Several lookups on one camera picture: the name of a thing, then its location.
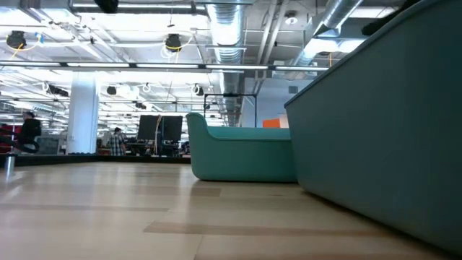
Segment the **black computer monitor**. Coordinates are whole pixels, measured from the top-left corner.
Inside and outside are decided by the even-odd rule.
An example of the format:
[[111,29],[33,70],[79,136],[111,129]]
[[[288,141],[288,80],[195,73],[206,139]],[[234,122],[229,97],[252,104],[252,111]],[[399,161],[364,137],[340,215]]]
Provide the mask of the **black computer monitor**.
[[156,138],[159,116],[143,115],[139,119],[137,139],[153,140]]
[[178,142],[182,134],[182,116],[164,116],[162,118],[162,138],[166,141]]

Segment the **person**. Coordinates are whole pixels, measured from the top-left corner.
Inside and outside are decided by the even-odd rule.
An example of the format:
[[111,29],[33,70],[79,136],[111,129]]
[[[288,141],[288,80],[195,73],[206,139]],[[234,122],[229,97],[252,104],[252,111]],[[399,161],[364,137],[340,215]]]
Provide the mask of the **person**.
[[18,143],[22,144],[29,150],[33,150],[35,149],[35,146],[33,145],[35,138],[40,136],[42,133],[41,122],[36,119],[35,114],[31,111],[23,113],[23,121],[20,136],[18,137]]
[[115,127],[112,136],[109,139],[109,148],[111,156],[123,156],[126,154],[126,146],[121,129]]

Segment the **linear ceiling light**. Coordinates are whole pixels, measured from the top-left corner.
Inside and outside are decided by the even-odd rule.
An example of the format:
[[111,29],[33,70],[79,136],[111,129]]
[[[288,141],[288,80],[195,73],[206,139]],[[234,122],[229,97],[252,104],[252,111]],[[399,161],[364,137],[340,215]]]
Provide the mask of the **linear ceiling light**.
[[0,66],[30,68],[85,68],[85,69],[154,69],[154,70],[222,70],[222,71],[278,71],[278,72],[324,72],[322,66],[275,66],[242,64],[160,64],[160,63],[103,63],[103,62],[52,62],[52,61],[0,61]]

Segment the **silver round air duct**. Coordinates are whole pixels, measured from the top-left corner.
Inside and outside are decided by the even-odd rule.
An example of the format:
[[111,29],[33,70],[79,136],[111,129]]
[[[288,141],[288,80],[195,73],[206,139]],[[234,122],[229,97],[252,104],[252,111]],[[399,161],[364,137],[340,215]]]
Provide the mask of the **silver round air duct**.
[[323,33],[339,36],[341,26],[364,0],[328,0],[326,9],[321,14],[311,17],[305,26],[302,50],[291,61],[291,66],[308,66],[315,57],[314,47],[310,42]]
[[[221,65],[238,65],[243,62],[243,24],[245,7],[237,4],[207,4],[212,42],[216,62]],[[222,72],[219,76],[222,94],[243,94],[244,76]]]

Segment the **blue-grey plastic bin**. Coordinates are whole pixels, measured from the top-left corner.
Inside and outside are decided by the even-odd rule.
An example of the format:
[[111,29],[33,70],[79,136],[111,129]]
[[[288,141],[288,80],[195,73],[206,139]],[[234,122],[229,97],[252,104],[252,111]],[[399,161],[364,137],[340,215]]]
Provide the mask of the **blue-grey plastic bin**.
[[284,107],[306,191],[462,260],[462,0],[419,0]]

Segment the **white round column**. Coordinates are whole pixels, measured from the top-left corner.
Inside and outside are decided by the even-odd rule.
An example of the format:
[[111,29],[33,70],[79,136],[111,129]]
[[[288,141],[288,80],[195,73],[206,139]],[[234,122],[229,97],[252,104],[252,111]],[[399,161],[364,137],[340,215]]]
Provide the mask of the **white round column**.
[[97,74],[78,71],[72,76],[66,153],[94,154],[100,97]]

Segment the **green plastic bin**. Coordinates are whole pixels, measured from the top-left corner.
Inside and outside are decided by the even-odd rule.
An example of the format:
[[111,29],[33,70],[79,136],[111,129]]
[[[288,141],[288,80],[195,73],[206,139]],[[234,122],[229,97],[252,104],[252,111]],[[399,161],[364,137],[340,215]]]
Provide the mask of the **green plastic bin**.
[[208,126],[186,115],[193,174],[202,181],[295,183],[288,129]]

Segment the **black aluminium table frame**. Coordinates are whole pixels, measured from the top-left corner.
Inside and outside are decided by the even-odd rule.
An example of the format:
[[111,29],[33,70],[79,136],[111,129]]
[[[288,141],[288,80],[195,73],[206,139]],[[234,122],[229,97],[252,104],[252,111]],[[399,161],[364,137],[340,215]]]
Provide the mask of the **black aluminium table frame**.
[[190,164],[191,159],[189,157],[135,157],[110,155],[23,155],[17,157],[14,161],[16,166],[96,162]]

